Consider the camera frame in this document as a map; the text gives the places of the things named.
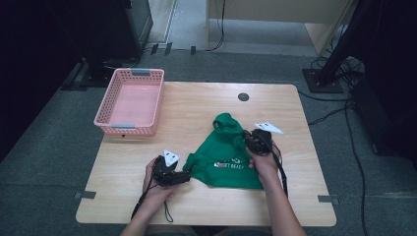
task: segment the white label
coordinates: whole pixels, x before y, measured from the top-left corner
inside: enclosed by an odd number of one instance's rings
[[[167,150],[163,150],[163,155],[165,156],[165,165],[167,167],[173,165],[175,162],[177,162],[180,159],[180,156]]]
[[[261,130],[264,130],[264,131],[275,132],[275,133],[279,133],[281,135],[284,134],[280,129],[274,127],[269,122],[266,122],[266,123],[255,123],[255,127],[259,128]]]

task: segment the black handheld controller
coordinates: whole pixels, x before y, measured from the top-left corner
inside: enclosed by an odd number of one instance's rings
[[[178,162],[166,166],[165,157],[160,155],[154,163],[152,170],[153,180],[162,187],[173,186],[190,181],[191,171],[175,172]]]
[[[244,130],[242,137],[248,149],[257,155],[268,155],[272,149],[272,134],[268,131],[255,129],[249,132]]]

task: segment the black cable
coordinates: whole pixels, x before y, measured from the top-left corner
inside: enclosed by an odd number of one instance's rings
[[[345,118],[346,118],[346,124],[347,124],[347,128],[348,128],[348,131],[349,131],[350,143],[351,143],[351,146],[352,146],[353,155],[355,156],[355,160],[356,160],[356,163],[358,165],[359,172],[360,172],[361,178],[362,178],[361,220],[362,220],[362,229],[364,231],[364,235],[367,236],[368,235],[368,230],[366,228],[366,222],[365,222],[365,197],[366,197],[365,174],[364,174],[364,170],[362,168],[361,161],[359,160],[358,153],[356,152],[356,147],[355,147],[355,143],[354,143],[353,135],[352,135],[352,129],[350,127],[350,122],[349,122],[349,118],[348,118],[348,115],[347,115],[347,108],[348,108],[347,103],[348,103],[348,101],[346,101],[346,103],[345,103],[345,108],[346,109],[345,109],[344,115],[345,115]]]
[[[346,107],[343,107],[343,108],[340,108],[340,109],[337,109],[337,110],[333,110],[333,111],[331,111],[329,114],[327,114],[326,116],[324,116],[324,117],[322,117],[322,118],[319,118],[319,119],[317,119],[317,120],[315,120],[315,121],[312,121],[312,122],[310,122],[310,123],[308,123],[308,125],[309,126],[312,126],[312,125],[316,125],[316,124],[318,124],[318,123],[320,123],[320,122],[323,122],[323,121],[325,121],[329,116],[331,116],[331,115],[334,115],[334,114],[336,114],[337,112],[340,112],[340,111],[343,111],[343,110],[345,110],[346,109]]]
[[[133,209],[133,212],[132,212],[131,219],[135,216],[136,212],[138,212],[138,210],[141,207],[142,203],[144,202],[144,199],[147,196],[149,190],[151,188],[155,187],[155,186],[151,187],[150,186],[151,183],[152,183],[152,177],[150,177],[150,179],[149,179],[147,189],[142,193],[141,197],[139,198],[138,202],[136,203],[135,208]]]
[[[165,205],[165,218],[166,218],[166,220],[170,223],[174,222],[174,219],[172,218],[171,213],[169,212],[169,209],[168,209],[168,203],[165,201],[165,202],[163,202],[163,204]]]
[[[261,140],[263,140],[263,142],[268,147],[269,151],[272,153],[273,160],[275,161],[276,166],[279,169],[279,173],[281,174],[282,189],[284,190],[284,193],[285,193],[286,197],[288,198],[287,177],[286,177],[286,174],[285,174],[284,169],[282,167],[282,164],[280,162],[280,160],[282,160],[281,150],[277,146],[275,146],[276,149],[278,149],[278,151],[279,151],[279,158],[278,158],[277,155],[275,154],[275,152],[273,151],[272,146],[270,146],[268,144],[268,142],[264,139],[264,137],[262,137],[262,136],[260,136],[258,134],[255,134],[255,135],[258,138],[260,138]]]
[[[205,50],[205,51],[217,50],[221,46],[221,44],[223,44],[223,41],[224,41],[224,10],[225,10],[225,8],[226,8],[226,0],[223,0],[223,7],[222,7],[222,10],[221,10],[221,26],[220,26],[220,23],[218,22],[218,18],[217,18],[217,25],[218,25],[218,27],[220,29],[220,33],[221,33],[220,41],[217,43],[217,46],[215,48],[208,49],[208,50]]]
[[[313,66],[313,64],[314,63],[316,63],[321,69],[322,69],[322,67],[324,67],[325,65],[321,65],[319,62],[320,61],[325,61],[325,62],[327,62],[328,61],[328,58],[327,57],[324,57],[324,56],[321,56],[321,57],[317,57],[316,58],[316,60],[314,60],[314,61],[312,61],[311,63],[310,63],[310,68],[311,69],[315,69],[314,68],[314,66]]]
[[[340,34],[339,34],[339,38],[338,38],[338,40],[337,40],[337,44],[339,44],[339,42],[340,42],[340,39],[341,39],[341,36],[343,35],[343,33],[344,33],[344,28],[346,27],[346,25],[342,25],[341,26],[341,30],[340,30]],[[328,52],[328,53],[333,53],[333,51],[334,51],[334,45],[333,45],[333,38],[331,39],[331,41],[330,41],[330,49],[326,49],[326,51]]]
[[[313,96],[307,95],[306,93],[304,93],[300,90],[297,90],[297,91],[298,91],[298,93],[300,93],[304,96],[307,96],[311,99],[314,99],[314,100],[319,100],[319,101],[346,101],[346,99],[325,99],[325,98],[313,97]]]
[[[138,64],[138,62],[139,62],[139,57],[136,59],[136,61],[131,66],[128,66],[128,67],[109,67],[109,66],[104,66],[104,68],[111,69],[111,70],[116,70],[116,69],[119,69],[119,68],[133,68],[133,67],[136,66],[136,64]]]
[[[133,212],[132,212],[131,219],[135,216],[136,212],[138,212],[138,210],[139,210],[139,208],[141,207],[142,203],[144,202],[145,197],[147,196],[147,194],[148,194],[149,190],[151,190],[151,189],[153,189],[154,187],[158,186],[158,184],[155,184],[155,185],[153,185],[153,186],[151,187],[150,185],[151,185],[151,183],[152,183],[152,180],[153,180],[153,178],[152,178],[152,177],[150,177],[150,180],[149,180],[149,183],[148,183],[147,189],[146,189],[146,190],[142,193],[141,197],[140,197],[140,198],[139,198],[139,200],[138,200],[138,203],[135,205],[135,208],[134,208],[134,210],[133,210]],[[174,219],[172,218],[171,213],[169,212],[169,209],[168,209],[168,203],[165,201],[165,202],[163,202],[163,204],[164,204],[164,206],[165,206],[165,218],[166,218],[166,220],[167,220],[168,222],[170,222],[170,223],[174,222]]]

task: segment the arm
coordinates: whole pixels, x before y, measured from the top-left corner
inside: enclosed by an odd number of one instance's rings
[[[273,151],[280,155],[276,147]],[[257,168],[265,189],[272,235],[306,235],[282,189],[272,154],[259,156],[249,150],[248,153],[253,158],[250,167]]]
[[[154,165],[154,160],[152,160],[148,165],[146,169],[146,176],[144,179],[144,186],[143,186],[143,192],[147,190],[149,180],[152,173],[152,168]],[[132,218],[130,223],[126,226],[126,228],[123,230],[122,234],[123,236],[127,235],[135,235],[135,236],[142,236],[145,234],[145,231],[147,229],[148,223],[150,222],[153,215],[162,207],[163,203],[168,199],[173,197],[175,187],[167,187],[162,188],[160,186],[156,186],[154,188],[151,188],[148,191],[147,196],[144,199],[144,202],[142,203],[141,207],[138,209],[138,212],[136,212],[135,216]]]

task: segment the pink basket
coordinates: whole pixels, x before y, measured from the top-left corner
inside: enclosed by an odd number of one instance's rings
[[[116,69],[94,119],[108,135],[154,136],[163,70]]]

